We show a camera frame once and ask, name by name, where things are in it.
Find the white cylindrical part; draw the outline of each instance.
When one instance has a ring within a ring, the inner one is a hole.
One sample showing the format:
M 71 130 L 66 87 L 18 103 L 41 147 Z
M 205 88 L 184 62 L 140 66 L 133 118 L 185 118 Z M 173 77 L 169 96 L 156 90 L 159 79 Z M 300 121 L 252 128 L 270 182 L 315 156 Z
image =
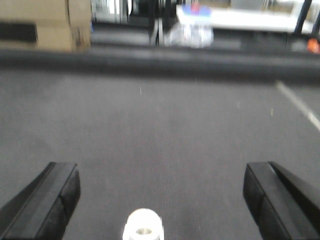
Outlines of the white cylindrical part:
M 151 209 L 135 210 L 124 226 L 122 240 L 164 240 L 161 218 Z

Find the clear plastic bag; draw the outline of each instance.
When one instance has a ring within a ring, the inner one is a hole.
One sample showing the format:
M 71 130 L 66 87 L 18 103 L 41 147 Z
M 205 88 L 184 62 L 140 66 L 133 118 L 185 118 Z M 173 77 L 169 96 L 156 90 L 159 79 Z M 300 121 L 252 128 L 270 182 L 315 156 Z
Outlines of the clear plastic bag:
M 166 46 L 191 48 L 209 47 L 214 42 L 214 32 L 210 26 L 176 23 L 164 36 Z

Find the white floor line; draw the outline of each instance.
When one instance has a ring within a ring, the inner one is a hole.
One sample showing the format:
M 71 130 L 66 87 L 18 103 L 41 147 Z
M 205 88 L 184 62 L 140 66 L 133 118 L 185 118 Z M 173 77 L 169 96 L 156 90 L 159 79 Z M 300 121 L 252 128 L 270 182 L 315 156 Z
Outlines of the white floor line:
M 301 98 L 295 95 L 295 93 L 287 87 L 282 81 L 277 81 L 275 87 L 285 95 L 303 115 L 309 119 L 309 121 L 318 129 L 320 132 L 320 121 L 317 115 L 312 111 L 310 107 Z

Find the brown cardboard box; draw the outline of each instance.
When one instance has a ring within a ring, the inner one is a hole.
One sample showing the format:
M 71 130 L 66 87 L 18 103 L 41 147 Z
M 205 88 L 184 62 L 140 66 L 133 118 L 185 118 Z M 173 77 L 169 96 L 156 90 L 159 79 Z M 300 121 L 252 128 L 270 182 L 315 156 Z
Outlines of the brown cardboard box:
M 70 26 L 68 23 L 36 25 L 36 41 L 0 41 L 1 48 L 51 50 L 59 52 L 82 51 L 90 47 L 90 24 Z
M 78 25 L 91 15 L 90 0 L 0 0 L 0 21 Z

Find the red object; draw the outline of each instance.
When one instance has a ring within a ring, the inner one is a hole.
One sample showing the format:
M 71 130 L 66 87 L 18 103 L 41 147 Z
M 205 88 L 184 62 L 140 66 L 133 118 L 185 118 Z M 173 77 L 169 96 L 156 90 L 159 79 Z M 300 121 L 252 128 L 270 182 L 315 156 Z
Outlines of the red object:
M 200 12 L 200 4 L 197 2 L 194 2 L 191 4 L 191 13 L 198 14 Z
M 311 38 L 308 41 L 306 49 L 314 54 L 320 54 L 320 44 L 317 39 Z

